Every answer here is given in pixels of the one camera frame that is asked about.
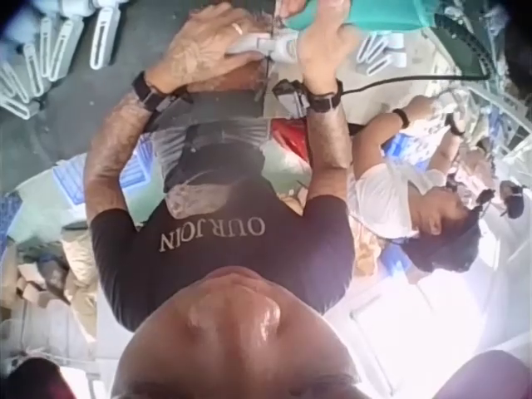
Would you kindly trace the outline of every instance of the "hand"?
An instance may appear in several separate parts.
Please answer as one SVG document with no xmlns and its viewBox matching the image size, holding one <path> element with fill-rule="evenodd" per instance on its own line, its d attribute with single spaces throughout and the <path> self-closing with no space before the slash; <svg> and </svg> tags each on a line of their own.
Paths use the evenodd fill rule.
<svg viewBox="0 0 532 399">
<path fill-rule="evenodd" d="M 430 97 L 415 96 L 403 110 L 410 122 L 428 119 L 432 116 L 432 102 Z"/>
<path fill-rule="evenodd" d="M 291 17 L 305 8 L 307 0 L 281 0 L 275 15 L 281 18 Z"/>
<path fill-rule="evenodd" d="M 225 54 L 241 33 L 250 32 L 265 31 L 249 12 L 226 2 L 192 13 L 163 59 L 146 71 L 146 80 L 159 91 L 171 93 L 181 86 L 207 81 L 262 59 L 264 56 L 257 52 Z"/>
<path fill-rule="evenodd" d="M 303 83 L 313 94 L 337 91 L 337 69 L 360 41 L 354 26 L 343 25 L 350 7 L 350 0 L 318 0 L 316 19 L 298 39 Z"/>
</svg>

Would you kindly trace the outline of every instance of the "black bracelet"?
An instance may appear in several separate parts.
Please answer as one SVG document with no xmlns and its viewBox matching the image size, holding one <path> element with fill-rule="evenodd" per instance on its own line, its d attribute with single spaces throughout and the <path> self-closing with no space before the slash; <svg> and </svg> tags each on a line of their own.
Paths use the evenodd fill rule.
<svg viewBox="0 0 532 399">
<path fill-rule="evenodd" d="M 457 137 L 463 137 L 465 134 L 464 131 L 459 131 L 458 127 L 456 127 L 455 119 L 453 118 L 452 114 L 447 114 L 446 126 L 449 126 L 449 131 L 452 135 L 455 135 Z"/>
<path fill-rule="evenodd" d="M 410 126 L 410 120 L 408 119 L 408 115 L 404 110 L 401 108 L 396 108 L 392 111 L 394 114 L 399 115 L 402 121 L 402 129 L 406 129 L 408 126 Z"/>
</svg>

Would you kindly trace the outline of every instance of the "tattooed arm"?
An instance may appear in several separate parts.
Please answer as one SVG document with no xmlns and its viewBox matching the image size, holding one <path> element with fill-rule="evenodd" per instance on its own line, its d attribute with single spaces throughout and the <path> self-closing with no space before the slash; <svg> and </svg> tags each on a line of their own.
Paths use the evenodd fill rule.
<svg viewBox="0 0 532 399">
<path fill-rule="evenodd" d="M 343 25 L 349 8 L 349 0 L 318 1 L 315 21 L 298 39 L 303 83 L 314 95 L 337 92 L 337 69 L 360 42 L 359 31 Z M 307 122 L 313 157 L 309 199 L 333 195 L 345 201 L 351 143 L 342 105 L 325 113 L 309 110 Z"/>
<path fill-rule="evenodd" d="M 171 93 L 181 86 L 208 81 L 256 61 L 257 53 L 231 57 L 225 53 L 241 34 L 258 29 L 260 25 L 241 8 L 232 8 L 226 2 L 208 6 L 191 15 L 163 59 L 146 71 L 146 82 L 162 93 Z M 150 113 L 130 93 L 106 118 L 94 138 L 84 176 L 89 223 L 105 210 L 127 210 L 119 177 L 149 118 Z"/>
<path fill-rule="evenodd" d="M 86 158 L 85 200 L 89 223 L 108 209 L 127 210 L 120 173 L 130 159 L 150 113 L 137 96 L 126 95 L 107 117 Z"/>
</svg>

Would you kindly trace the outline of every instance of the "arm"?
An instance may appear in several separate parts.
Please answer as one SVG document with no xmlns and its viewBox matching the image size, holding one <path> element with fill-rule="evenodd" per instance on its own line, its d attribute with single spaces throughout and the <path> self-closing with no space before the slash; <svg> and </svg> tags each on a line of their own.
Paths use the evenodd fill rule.
<svg viewBox="0 0 532 399">
<path fill-rule="evenodd" d="M 308 112 L 308 143 L 313 153 L 313 175 L 308 199 L 333 195 L 346 201 L 347 169 L 351 165 L 349 133 L 342 106 L 335 110 Z"/>
<path fill-rule="evenodd" d="M 86 158 L 84 186 L 88 223 L 108 209 L 127 211 L 120 173 L 135 149 L 150 113 L 134 93 L 126 95 L 106 118 Z"/>
<path fill-rule="evenodd" d="M 318 1 L 314 23 L 298 39 L 303 83 L 315 96 L 337 93 L 337 69 L 360 42 L 359 32 L 353 26 L 343 25 L 349 8 L 349 0 Z M 340 199 L 345 208 L 351 154 L 342 104 L 327 112 L 309 109 L 307 121 L 308 143 L 313 154 L 308 200 L 331 195 Z"/>
<path fill-rule="evenodd" d="M 360 179 L 373 166 L 384 162 L 381 145 L 395 136 L 402 127 L 396 114 L 380 114 L 352 139 L 352 159 L 355 179 Z"/>
<path fill-rule="evenodd" d="M 432 99 L 415 96 L 403 108 L 410 123 L 426 119 L 432 114 Z M 375 116 L 352 140 L 355 179 L 360 179 L 373 166 L 384 162 L 381 146 L 402 128 L 402 119 L 395 113 Z"/>
<path fill-rule="evenodd" d="M 219 15 L 224 14 L 224 23 Z M 242 32 L 232 24 L 237 23 Z M 256 53 L 225 56 L 241 34 L 256 31 L 256 22 L 243 9 L 228 3 L 209 6 L 187 21 L 170 44 L 163 59 L 145 74 L 146 83 L 161 93 L 208 81 L 250 61 Z M 89 223 L 109 209 L 127 211 L 119 178 L 150 117 L 136 94 L 126 95 L 106 118 L 92 142 L 84 176 L 86 213 Z"/>
<path fill-rule="evenodd" d="M 439 170 L 444 175 L 447 175 L 458 154 L 460 143 L 461 138 L 459 136 L 447 131 L 429 161 L 428 170 Z"/>
</svg>

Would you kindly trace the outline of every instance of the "wire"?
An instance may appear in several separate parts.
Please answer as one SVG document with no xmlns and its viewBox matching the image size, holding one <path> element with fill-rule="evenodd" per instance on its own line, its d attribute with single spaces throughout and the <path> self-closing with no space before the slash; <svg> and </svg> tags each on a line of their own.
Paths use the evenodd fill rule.
<svg viewBox="0 0 532 399">
<path fill-rule="evenodd" d="M 491 78 L 490 75 L 412 75 L 412 76 L 399 76 L 392 77 L 390 79 L 383 79 L 382 81 L 374 81 L 373 83 L 358 87 L 357 89 L 345 90 L 343 95 L 359 93 L 373 87 L 386 85 L 388 83 L 395 83 L 398 81 L 487 81 Z"/>
</svg>

